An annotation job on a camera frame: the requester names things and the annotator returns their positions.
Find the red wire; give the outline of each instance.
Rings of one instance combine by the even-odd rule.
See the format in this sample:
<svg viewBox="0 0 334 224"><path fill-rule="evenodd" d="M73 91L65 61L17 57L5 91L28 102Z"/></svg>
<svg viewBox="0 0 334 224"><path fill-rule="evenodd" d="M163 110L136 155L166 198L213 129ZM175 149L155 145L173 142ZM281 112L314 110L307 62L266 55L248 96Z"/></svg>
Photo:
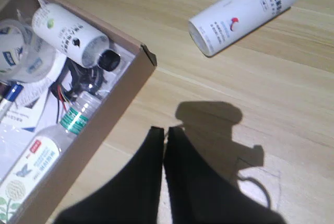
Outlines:
<svg viewBox="0 0 334 224"><path fill-rule="evenodd" d="M65 106L65 102L64 102L64 98L63 98L62 93L61 93L61 87L60 87L60 85L58 85L57 89L58 89L58 98L62 102L64 110L67 112L67 109L66 109L66 106Z"/></svg>

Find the plastic water bottle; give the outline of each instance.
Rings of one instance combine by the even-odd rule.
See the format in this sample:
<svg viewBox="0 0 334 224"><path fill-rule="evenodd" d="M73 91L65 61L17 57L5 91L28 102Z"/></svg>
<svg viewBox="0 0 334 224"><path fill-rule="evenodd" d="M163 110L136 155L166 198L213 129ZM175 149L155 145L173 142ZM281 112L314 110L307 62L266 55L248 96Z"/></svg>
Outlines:
<svg viewBox="0 0 334 224"><path fill-rule="evenodd" d="M0 185L7 223L86 126L101 101L82 92L62 120L38 132Z"/></svg>

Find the green bottle label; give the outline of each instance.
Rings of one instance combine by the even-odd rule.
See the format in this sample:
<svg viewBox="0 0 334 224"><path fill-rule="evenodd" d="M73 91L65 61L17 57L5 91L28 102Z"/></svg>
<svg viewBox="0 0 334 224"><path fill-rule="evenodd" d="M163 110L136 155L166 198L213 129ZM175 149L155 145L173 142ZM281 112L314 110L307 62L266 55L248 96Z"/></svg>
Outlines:
<svg viewBox="0 0 334 224"><path fill-rule="evenodd" d="M73 108L70 108L61 120L61 126L76 135L81 132L81 130L87 125L87 123L88 118L83 116L82 113L77 112Z"/></svg>

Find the cardboard edge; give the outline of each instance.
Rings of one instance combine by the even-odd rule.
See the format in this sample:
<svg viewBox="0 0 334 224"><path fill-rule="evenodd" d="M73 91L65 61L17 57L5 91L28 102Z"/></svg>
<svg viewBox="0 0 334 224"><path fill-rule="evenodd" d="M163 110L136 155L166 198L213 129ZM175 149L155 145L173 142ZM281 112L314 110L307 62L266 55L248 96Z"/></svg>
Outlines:
<svg viewBox="0 0 334 224"><path fill-rule="evenodd" d="M147 53L141 49L93 119L64 153L14 223L47 221L154 70L155 66L147 58Z"/></svg>

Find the floral label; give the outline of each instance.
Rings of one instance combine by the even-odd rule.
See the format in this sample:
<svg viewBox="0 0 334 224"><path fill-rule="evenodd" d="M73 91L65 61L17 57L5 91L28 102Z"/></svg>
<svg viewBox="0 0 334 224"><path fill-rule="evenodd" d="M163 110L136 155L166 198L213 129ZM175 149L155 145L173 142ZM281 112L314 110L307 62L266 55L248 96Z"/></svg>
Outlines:
<svg viewBox="0 0 334 224"><path fill-rule="evenodd" d="M36 136L0 185L0 220L8 223L59 157L54 142Z"/></svg>

